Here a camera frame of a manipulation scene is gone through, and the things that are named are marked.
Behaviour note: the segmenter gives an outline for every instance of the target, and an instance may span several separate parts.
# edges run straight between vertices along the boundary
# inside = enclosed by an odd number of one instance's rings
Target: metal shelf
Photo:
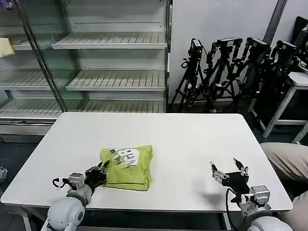
[[[148,70],[82,70],[67,90],[164,91],[165,72]]]
[[[66,100],[69,108],[76,108],[79,101]],[[56,119],[62,113],[53,99],[12,99],[0,108],[0,118]]]
[[[69,81],[71,70],[52,70],[54,82],[63,88]],[[50,90],[41,70],[1,70],[0,89],[2,90]]]
[[[30,42],[26,36],[13,36],[10,37],[12,47],[15,51],[29,51],[32,50]],[[37,43],[40,49],[48,49],[51,47],[51,37],[50,36],[39,36],[37,38]]]
[[[89,100],[79,112],[164,113],[163,101]]]
[[[165,49],[164,32],[73,33],[51,46],[54,49]]]

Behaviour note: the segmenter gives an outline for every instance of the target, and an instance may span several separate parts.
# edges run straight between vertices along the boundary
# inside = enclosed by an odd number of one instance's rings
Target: refrigerated display case
[[[15,4],[0,14],[15,51],[0,58],[0,133],[35,134],[64,111],[166,112],[169,0]]]
[[[78,72],[66,94],[79,112],[166,111],[169,1],[63,0],[68,34],[53,42],[73,51]]]
[[[30,9],[36,4],[33,0],[26,3]],[[45,78],[19,15],[17,9],[0,12],[0,38],[9,38],[14,50],[14,54],[0,58],[0,134],[44,134],[64,109]],[[48,33],[57,27],[55,19],[37,21],[34,27],[39,46],[51,52]],[[55,81],[63,86],[69,76],[62,68],[64,61],[55,64]]]

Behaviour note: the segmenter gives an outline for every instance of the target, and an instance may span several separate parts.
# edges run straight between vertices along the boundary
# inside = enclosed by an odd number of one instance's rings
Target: person's knee
[[[281,179],[308,181],[308,147],[293,143],[262,143],[261,147]]]
[[[307,211],[308,200],[297,201],[291,211],[281,213],[278,218],[287,223],[293,229],[293,231],[307,231]]]

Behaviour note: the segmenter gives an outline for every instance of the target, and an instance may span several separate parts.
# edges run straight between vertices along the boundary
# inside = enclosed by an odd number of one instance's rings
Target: black cable
[[[206,54],[206,56],[207,56],[207,52],[206,52],[206,50],[205,50],[205,48],[204,48],[204,46],[202,45],[202,47],[203,47],[203,50],[204,50],[204,52],[205,52],[205,54]]]
[[[206,54],[206,56],[207,56],[207,52],[206,52],[206,50],[205,50],[205,48],[204,48],[204,46],[202,45],[202,43],[201,43],[201,41],[199,40],[199,43],[201,44],[201,46],[203,47],[203,50],[205,51],[205,54]]]
[[[227,189],[226,191],[226,209],[227,209],[227,217],[229,220],[229,223],[231,225],[231,227],[235,230],[235,231],[239,231],[235,225],[233,224],[233,222],[231,221],[231,217],[230,217],[230,212],[229,212],[229,205],[228,205],[228,195],[229,195],[229,191],[232,191],[230,188]]]

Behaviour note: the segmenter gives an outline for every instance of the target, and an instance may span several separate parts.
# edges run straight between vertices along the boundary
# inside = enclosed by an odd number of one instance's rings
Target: robotic hand
[[[268,205],[270,199],[270,191],[266,186],[248,187],[248,167],[244,167],[242,163],[233,159],[235,165],[240,172],[223,173],[218,171],[214,163],[211,161],[212,177],[223,186],[229,187],[226,192],[226,209],[229,222],[234,230],[228,208],[228,193],[231,191],[235,197],[231,200],[236,203],[244,218],[244,224],[248,226],[248,231],[292,231],[292,229],[284,222],[272,217],[271,207]]]
[[[66,184],[70,186],[65,198],[54,202],[49,208],[47,220],[42,231],[75,231],[82,222],[85,215],[85,207],[89,204],[91,196],[96,187],[104,184],[107,180],[105,168],[106,162],[91,167],[85,173],[86,178],[81,173],[73,173],[68,178],[62,178],[63,184],[60,186],[59,178],[55,178],[52,183],[57,188],[63,188]]]

